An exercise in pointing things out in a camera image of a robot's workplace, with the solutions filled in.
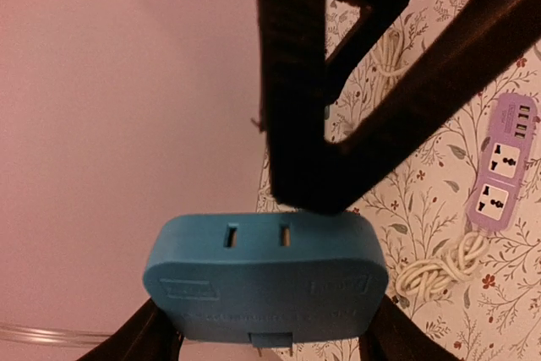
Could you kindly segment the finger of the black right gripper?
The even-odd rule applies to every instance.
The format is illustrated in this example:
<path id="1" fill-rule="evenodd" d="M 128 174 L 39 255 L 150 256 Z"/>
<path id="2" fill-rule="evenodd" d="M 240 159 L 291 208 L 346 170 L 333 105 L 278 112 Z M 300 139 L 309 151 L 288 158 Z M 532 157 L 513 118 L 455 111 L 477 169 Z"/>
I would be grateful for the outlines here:
<path id="1" fill-rule="evenodd" d="M 284 205 L 343 212 L 540 37 L 540 0 L 470 0 L 350 136 L 325 108 L 409 0 L 257 0 L 260 129 Z"/>

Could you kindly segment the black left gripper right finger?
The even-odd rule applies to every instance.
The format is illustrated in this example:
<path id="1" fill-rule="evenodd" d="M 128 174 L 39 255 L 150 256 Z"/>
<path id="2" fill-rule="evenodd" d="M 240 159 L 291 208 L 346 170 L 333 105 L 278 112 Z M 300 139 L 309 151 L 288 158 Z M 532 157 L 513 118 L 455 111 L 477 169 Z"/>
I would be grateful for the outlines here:
<path id="1" fill-rule="evenodd" d="M 426 336 L 388 296 L 358 343 L 362 361 L 459 361 Z"/>

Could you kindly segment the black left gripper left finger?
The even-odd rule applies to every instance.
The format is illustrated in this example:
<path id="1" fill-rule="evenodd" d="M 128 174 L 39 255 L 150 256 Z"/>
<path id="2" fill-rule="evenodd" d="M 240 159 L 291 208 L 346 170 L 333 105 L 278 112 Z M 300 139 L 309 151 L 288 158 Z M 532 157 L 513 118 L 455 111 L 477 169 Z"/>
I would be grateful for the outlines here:
<path id="1" fill-rule="evenodd" d="M 149 298 L 112 336 L 78 361 L 177 361 L 183 339 Z"/>

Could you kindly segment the purple power strip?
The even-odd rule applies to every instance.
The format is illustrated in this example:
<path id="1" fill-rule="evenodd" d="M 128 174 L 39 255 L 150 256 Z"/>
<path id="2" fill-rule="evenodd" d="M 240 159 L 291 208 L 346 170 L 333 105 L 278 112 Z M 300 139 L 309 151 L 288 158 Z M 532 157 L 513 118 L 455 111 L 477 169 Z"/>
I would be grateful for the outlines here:
<path id="1" fill-rule="evenodd" d="M 531 96 L 505 93 L 489 116 L 467 218 L 485 232 L 506 229 L 516 207 L 536 129 Z"/>

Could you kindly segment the blue plug adapter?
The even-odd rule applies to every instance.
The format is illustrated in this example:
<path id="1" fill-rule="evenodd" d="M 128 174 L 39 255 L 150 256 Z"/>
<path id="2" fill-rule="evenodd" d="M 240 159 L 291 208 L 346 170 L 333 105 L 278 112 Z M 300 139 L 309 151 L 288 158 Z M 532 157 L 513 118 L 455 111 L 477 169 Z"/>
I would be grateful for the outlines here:
<path id="1" fill-rule="evenodd" d="M 258 348 L 361 336 L 388 281 L 372 225 L 352 212 L 180 216 L 143 274 L 183 336 Z"/>

